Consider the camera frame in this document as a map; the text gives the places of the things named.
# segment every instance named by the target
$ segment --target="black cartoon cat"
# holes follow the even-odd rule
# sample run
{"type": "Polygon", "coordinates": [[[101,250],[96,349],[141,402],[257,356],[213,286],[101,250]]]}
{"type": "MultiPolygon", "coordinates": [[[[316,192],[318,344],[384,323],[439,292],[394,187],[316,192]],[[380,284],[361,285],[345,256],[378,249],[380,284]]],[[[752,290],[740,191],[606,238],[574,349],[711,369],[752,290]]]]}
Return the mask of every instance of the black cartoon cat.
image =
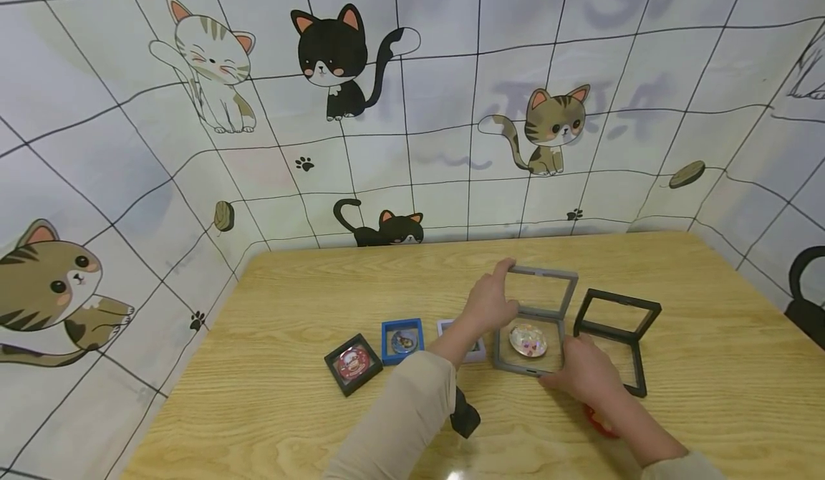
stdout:
{"type": "Polygon", "coordinates": [[[418,49],[421,36],[414,29],[392,30],[381,41],[375,59],[375,85],[365,99],[354,81],[367,64],[364,22],[356,6],[346,4],[336,19],[320,19],[303,11],[292,12],[292,24],[300,34],[298,61],[304,76],[316,86],[328,88],[327,120],[362,114],[378,102],[387,63],[418,49]]]}
{"type": "Polygon", "coordinates": [[[815,302],[805,299],[802,292],[802,273],[818,258],[825,259],[825,246],[809,247],[793,260],[791,270],[788,271],[793,300],[788,303],[785,316],[825,350],[825,311],[815,302]]]}
{"type": "Polygon", "coordinates": [[[342,198],[335,203],[332,213],[343,227],[346,227],[348,231],[352,231],[352,235],[356,237],[358,247],[392,246],[406,243],[420,244],[424,240],[424,229],[421,226],[424,215],[421,213],[397,217],[389,209],[385,209],[378,219],[378,231],[375,231],[372,227],[354,227],[349,224],[341,214],[341,208],[346,205],[360,206],[360,200],[357,198],[342,198]]]}

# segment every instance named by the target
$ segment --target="wallpaper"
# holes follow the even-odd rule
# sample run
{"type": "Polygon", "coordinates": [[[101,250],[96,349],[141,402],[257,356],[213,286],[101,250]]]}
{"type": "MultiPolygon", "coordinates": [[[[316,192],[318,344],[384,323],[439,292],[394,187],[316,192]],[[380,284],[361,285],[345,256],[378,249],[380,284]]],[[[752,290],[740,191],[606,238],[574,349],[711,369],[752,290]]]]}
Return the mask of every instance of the wallpaper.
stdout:
{"type": "Polygon", "coordinates": [[[824,23],[0,0],[0,478],[117,478],[263,251],[689,231],[825,347],[824,23]]]}

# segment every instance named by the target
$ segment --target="sleeve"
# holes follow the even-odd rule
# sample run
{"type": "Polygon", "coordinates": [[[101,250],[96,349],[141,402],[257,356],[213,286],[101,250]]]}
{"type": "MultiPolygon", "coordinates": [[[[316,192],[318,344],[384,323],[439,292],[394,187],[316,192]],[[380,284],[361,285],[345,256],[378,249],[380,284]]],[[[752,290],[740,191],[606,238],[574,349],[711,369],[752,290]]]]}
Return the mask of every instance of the sleeve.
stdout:
{"type": "Polygon", "coordinates": [[[407,479],[454,410],[455,367],[428,351],[413,353],[392,372],[322,478],[407,479]]]}
{"type": "Polygon", "coordinates": [[[642,471],[642,480],[725,480],[705,455],[691,451],[685,457],[662,460],[642,471]]]}

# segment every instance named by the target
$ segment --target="blue display frame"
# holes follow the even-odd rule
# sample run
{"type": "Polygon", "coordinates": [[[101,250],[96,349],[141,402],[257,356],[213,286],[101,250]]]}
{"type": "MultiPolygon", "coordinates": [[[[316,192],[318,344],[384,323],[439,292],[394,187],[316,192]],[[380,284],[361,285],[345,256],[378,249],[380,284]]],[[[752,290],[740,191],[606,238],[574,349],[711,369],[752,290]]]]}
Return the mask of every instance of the blue display frame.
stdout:
{"type": "Polygon", "coordinates": [[[387,333],[397,332],[397,330],[418,330],[418,348],[416,351],[424,350],[424,326],[421,319],[416,317],[414,319],[402,319],[400,321],[384,321],[381,322],[381,362],[384,365],[398,365],[407,356],[414,353],[401,355],[397,353],[390,354],[387,349],[387,333]]]}

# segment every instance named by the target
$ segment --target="table surface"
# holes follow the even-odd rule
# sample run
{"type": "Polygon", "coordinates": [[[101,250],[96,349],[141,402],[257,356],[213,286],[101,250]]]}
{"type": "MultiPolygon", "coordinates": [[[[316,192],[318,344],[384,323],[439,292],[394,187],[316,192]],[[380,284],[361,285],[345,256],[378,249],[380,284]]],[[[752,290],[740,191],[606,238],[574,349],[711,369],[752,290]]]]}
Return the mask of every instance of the table surface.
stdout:
{"type": "MultiPolygon", "coordinates": [[[[579,273],[568,325],[588,288],[660,302],[641,342],[644,404],[729,478],[823,478],[823,351],[722,257],[677,232],[258,256],[123,478],[318,478],[390,373],[344,398],[324,356],[358,332],[380,354],[381,321],[409,317],[433,341],[435,322],[455,317],[503,256],[579,273]]],[[[639,478],[622,443],[536,379],[488,361],[462,366],[458,383],[483,422],[468,441],[445,425],[412,478],[639,478]]]]}

